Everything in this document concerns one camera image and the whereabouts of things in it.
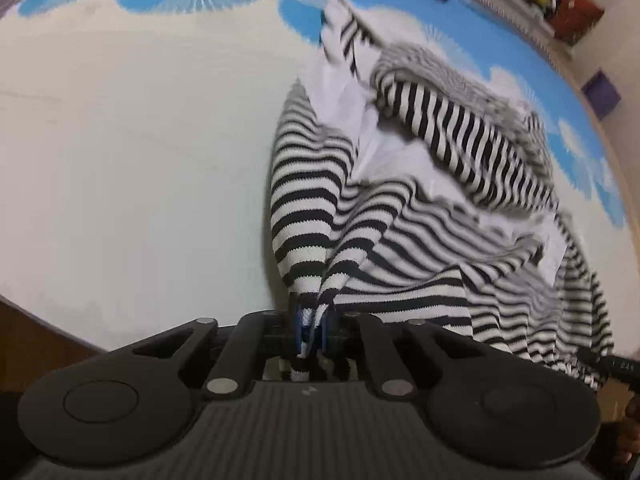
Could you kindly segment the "person right hand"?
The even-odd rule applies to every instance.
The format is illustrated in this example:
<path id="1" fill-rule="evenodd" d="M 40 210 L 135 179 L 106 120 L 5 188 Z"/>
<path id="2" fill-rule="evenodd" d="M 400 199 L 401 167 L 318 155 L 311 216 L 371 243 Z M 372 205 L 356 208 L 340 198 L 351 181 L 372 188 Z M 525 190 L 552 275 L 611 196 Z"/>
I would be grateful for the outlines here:
<path id="1" fill-rule="evenodd" d="M 639 396 L 635 394 L 625 408 L 624 417 L 618 423 L 616 460 L 629 463 L 640 452 L 640 408 Z"/>

